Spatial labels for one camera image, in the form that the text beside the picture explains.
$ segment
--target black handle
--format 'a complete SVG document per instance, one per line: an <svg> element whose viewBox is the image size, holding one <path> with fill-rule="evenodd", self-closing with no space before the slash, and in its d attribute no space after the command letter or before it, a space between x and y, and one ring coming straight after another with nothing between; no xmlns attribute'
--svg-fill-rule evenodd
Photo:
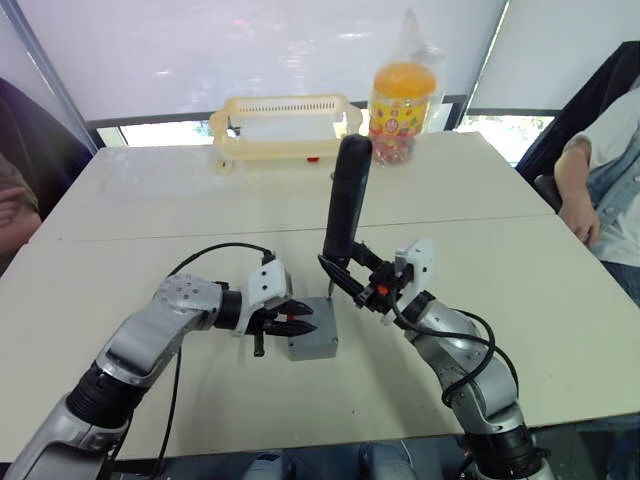
<svg viewBox="0 0 640 480"><path fill-rule="evenodd" d="M322 255L345 267L351 259L353 239L371 166L371 140L347 135L340 143L331 188L327 233Z"/></svg>

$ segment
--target white table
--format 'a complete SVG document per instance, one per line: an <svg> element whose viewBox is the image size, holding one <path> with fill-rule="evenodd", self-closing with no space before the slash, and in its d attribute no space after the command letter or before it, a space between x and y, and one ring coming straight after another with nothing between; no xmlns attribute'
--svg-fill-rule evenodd
<svg viewBox="0 0 640 480"><path fill-rule="evenodd" d="M209 145L102 149L32 242L326 227L335 159L238 162L221 176L214 157ZM480 134L424 136L414 157L371 169L361 226L552 214Z"/></svg>
<svg viewBox="0 0 640 480"><path fill-rule="evenodd" d="M273 248L296 296L321 295L321 229L234 236ZM412 239L437 244L429 290L493 326L515 362L529 425L638 408L640 310L553 215L360 228L386 258ZM11 461L119 323L182 258L228 235L34 242L0 279L0 461ZM253 252L214 253L189 271L237 285ZM252 357L251 339L193 333L185 341L167 454L203 454L459 432L441 389L398 329L336 294L335 359L291 362L282 341ZM124 458L153 457L169 406L168 368L139 407Z"/></svg>

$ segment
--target plastic bag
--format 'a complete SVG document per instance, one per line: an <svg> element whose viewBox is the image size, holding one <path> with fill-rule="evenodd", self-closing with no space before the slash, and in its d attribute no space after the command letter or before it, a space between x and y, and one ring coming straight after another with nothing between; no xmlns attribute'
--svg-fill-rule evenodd
<svg viewBox="0 0 640 480"><path fill-rule="evenodd" d="M444 95L445 55L423 40L408 9L391 54L374 78L369 136L379 164L405 163L415 137L437 114Z"/></svg>

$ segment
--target orange lid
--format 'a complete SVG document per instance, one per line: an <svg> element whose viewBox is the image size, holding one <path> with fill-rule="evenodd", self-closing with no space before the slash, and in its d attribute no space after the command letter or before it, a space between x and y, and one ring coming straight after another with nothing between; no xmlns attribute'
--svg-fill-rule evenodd
<svg viewBox="0 0 640 480"><path fill-rule="evenodd" d="M378 70L373 88L389 97L425 97L435 91L436 77L429 69L417 63L391 63Z"/></svg>

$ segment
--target person's hand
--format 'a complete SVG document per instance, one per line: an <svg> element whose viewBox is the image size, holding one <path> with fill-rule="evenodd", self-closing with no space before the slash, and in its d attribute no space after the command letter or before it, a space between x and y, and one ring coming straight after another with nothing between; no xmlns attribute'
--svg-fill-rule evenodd
<svg viewBox="0 0 640 480"><path fill-rule="evenodd" d="M0 190L0 227L10 224L16 217L20 209L18 197L24 195L25 192L23 187Z"/></svg>
<svg viewBox="0 0 640 480"><path fill-rule="evenodd" d="M562 208L558 212L571 231L593 247L600 238L600 218L591 205L589 194L576 195L563 199Z"/></svg>

